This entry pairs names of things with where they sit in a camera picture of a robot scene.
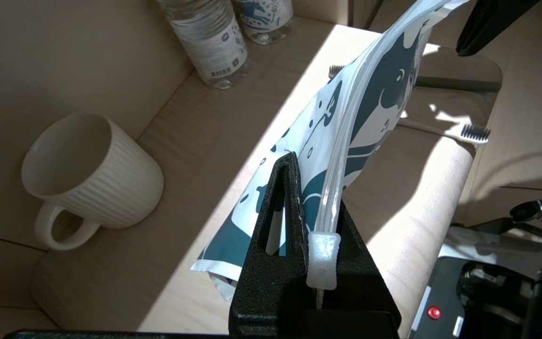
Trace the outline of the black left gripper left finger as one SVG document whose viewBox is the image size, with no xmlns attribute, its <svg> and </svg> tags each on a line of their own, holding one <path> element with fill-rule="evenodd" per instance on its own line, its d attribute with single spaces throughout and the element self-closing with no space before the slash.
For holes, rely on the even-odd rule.
<svg viewBox="0 0 542 339">
<path fill-rule="evenodd" d="M 305 283 L 307 243 L 295 153 L 273 166 L 244 266 L 230 306 L 230 332 L 307 332 L 313 292 Z M 286 221 L 286 254 L 267 253 L 275 211 Z"/>
</svg>

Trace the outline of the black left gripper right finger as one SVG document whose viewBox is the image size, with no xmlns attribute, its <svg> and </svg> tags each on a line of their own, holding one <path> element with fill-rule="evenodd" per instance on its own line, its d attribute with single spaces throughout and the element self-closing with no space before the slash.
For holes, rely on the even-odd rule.
<svg viewBox="0 0 542 339">
<path fill-rule="evenodd" d="M 337 288 L 323 296 L 323 335 L 396 335 L 401 315 L 345 204 L 340 206 L 341 236 Z"/>
</svg>

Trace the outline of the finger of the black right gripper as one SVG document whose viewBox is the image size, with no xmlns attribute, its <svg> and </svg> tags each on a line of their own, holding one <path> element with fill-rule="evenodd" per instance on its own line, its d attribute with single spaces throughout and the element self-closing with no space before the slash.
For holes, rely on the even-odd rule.
<svg viewBox="0 0 542 339">
<path fill-rule="evenodd" d="M 478 0 L 458 37 L 458 56 L 477 54 L 510 25 L 510 0 Z"/>
<path fill-rule="evenodd" d="M 537 0 L 478 0 L 461 32 L 461 55 L 477 54 Z"/>
</svg>

